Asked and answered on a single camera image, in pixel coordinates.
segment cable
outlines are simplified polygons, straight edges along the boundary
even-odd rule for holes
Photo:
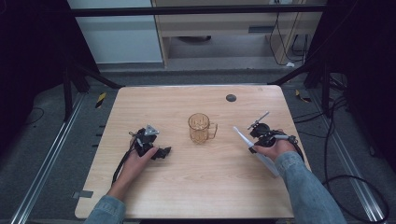
[[[337,110],[338,108],[340,108],[340,107],[342,107],[342,106],[344,106],[344,105],[338,105],[338,106],[336,106],[336,107],[335,107],[335,110]],[[298,119],[298,118],[303,118],[303,117],[306,117],[306,116],[309,116],[309,115],[313,115],[313,114],[319,113],[318,115],[316,115],[316,116],[314,116],[314,117],[312,117],[312,118],[294,121],[294,123],[295,123],[295,124],[297,124],[297,123],[304,123],[304,122],[311,121],[311,120],[313,120],[313,119],[317,119],[318,117],[320,117],[320,116],[322,116],[322,115],[324,115],[324,114],[327,114],[327,113],[330,112],[331,110],[332,110],[332,109],[329,108],[329,109],[327,109],[326,111],[323,111],[323,112],[318,112],[318,111],[317,111],[317,112],[314,112],[314,113],[309,113],[309,114],[305,114],[305,115],[301,115],[301,116],[294,117],[293,119]]]
[[[124,156],[122,157],[119,166],[117,166],[116,171],[114,172],[113,175],[113,180],[111,181],[111,185],[114,184],[114,182],[116,182],[117,178],[119,177],[119,173],[120,170],[123,166],[123,164],[126,162],[126,160],[128,159],[129,155],[131,154],[131,152],[134,150],[134,143],[136,142],[136,138],[134,139],[134,141],[132,142],[132,144],[129,146],[128,151],[125,152]]]
[[[335,177],[329,178],[328,177],[328,168],[327,168],[327,154],[328,154],[328,145],[329,145],[329,139],[330,136],[332,135],[333,130],[335,129],[334,126],[334,112],[335,112],[335,108],[336,105],[345,101],[345,98],[342,98],[342,100],[340,100],[339,102],[334,101],[334,104],[332,105],[332,110],[331,110],[331,114],[330,114],[330,125],[329,125],[329,130],[326,134],[326,140],[325,140],[325,145],[324,145],[324,174],[325,174],[325,181],[322,182],[322,184],[324,186],[327,187],[328,191],[330,192],[330,194],[332,195],[332,197],[334,198],[334,200],[337,202],[338,206],[340,206],[341,209],[343,209],[346,213],[348,213],[349,215],[351,215],[352,217],[356,218],[358,221],[362,221],[362,222],[366,222],[366,223],[382,223],[384,221],[386,221],[389,217],[389,205],[388,202],[385,200],[385,197],[381,194],[381,192],[371,183],[369,183],[367,180],[364,180],[360,177],[354,176],[354,175],[337,175]],[[330,188],[330,182],[333,181],[334,179],[338,179],[338,178],[354,178],[354,179],[358,179],[359,181],[362,181],[364,183],[366,183],[371,189],[373,189],[377,196],[381,199],[381,201],[383,202],[383,204],[386,207],[386,214],[384,215],[384,217],[381,220],[378,221],[371,221],[368,219],[364,219],[361,217],[358,217],[356,215],[354,215],[352,212],[350,212],[349,210],[347,210],[343,205],[341,205],[334,197],[332,190]]]
[[[297,131],[297,133],[303,133],[303,134],[306,134],[306,135],[309,135],[309,136],[313,136],[313,137],[317,137],[317,138],[326,138],[326,136],[319,136],[319,135],[315,135],[315,134],[312,134],[312,133],[305,133],[305,132],[302,132],[302,131]]]
[[[308,36],[309,36],[309,35],[305,35],[303,49],[295,49],[295,48],[294,48],[298,36],[299,36],[299,35],[296,35],[296,36],[294,37],[293,44],[291,45],[291,52],[292,52],[293,55],[295,55],[295,56],[303,57],[303,61],[305,61],[306,55],[307,55],[307,53],[308,53]]]
[[[291,29],[294,28],[296,22],[297,22],[297,19],[294,20],[294,23],[293,23]],[[277,31],[278,31],[278,33],[279,33],[279,39],[280,39],[280,42],[282,43],[283,52],[285,53],[285,56],[290,60],[291,63],[297,63],[297,62],[302,61],[303,59],[301,59],[301,60],[293,60],[293,59],[291,59],[291,58],[288,56],[288,53],[286,52],[285,43],[283,42],[283,38],[282,38],[282,35],[281,35],[281,33],[280,33],[280,29],[279,29],[279,12],[277,12],[277,13],[276,13],[276,21],[275,21],[274,29],[273,29],[273,31],[272,31],[271,34],[270,34],[270,49],[271,49],[271,51],[272,51],[272,53],[273,53],[273,55],[274,55],[274,58],[275,58],[276,63],[277,63],[278,65],[286,65],[285,63],[280,63],[280,62],[277,61],[277,59],[276,59],[276,57],[275,57],[274,49],[272,48],[272,35],[273,35],[273,33],[274,33],[275,28],[277,28]]]
[[[43,116],[44,116],[44,109],[42,109],[42,108],[39,108],[39,107],[33,107],[33,109],[38,109],[38,110],[41,110],[41,115],[40,115],[40,117],[38,117],[38,119],[35,119],[35,120],[31,121],[31,122],[24,123],[23,125],[30,125],[30,124],[34,124],[34,123],[38,122],[40,119],[42,119],[42,118],[43,118]]]

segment hand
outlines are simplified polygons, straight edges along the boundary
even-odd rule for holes
[[[122,201],[132,182],[142,173],[157,150],[158,148],[153,147],[142,157],[139,157],[136,150],[133,150],[123,164],[119,177],[116,182],[114,182],[113,186],[111,186],[107,195],[111,195]]]
[[[271,147],[254,146],[254,150],[275,161],[278,156],[287,151],[296,151],[293,144],[287,140],[276,140]]]

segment sleeve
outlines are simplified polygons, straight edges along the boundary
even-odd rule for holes
[[[276,168],[288,189],[296,223],[347,223],[332,195],[296,152],[278,156]]]
[[[108,195],[103,196],[91,211],[85,224],[122,223],[125,216],[125,204]]]

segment person's right hand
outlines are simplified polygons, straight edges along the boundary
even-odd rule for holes
[[[278,139],[271,147],[254,146],[254,150],[275,161],[278,156],[287,151],[296,151],[293,144],[287,140]]]

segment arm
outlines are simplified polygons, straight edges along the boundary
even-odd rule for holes
[[[118,179],[96,204],[84,223],[122,223],[125,216],[125,204],[123,203],[125,195],[157,150],[158,148],[154,147],[143,157],[139,157],[135,150],[132,151],[128,160],[123,164]]]
[[[296,223],[347,223],[335,200],[286,140],[253,147],[276,164],[288,189]]]

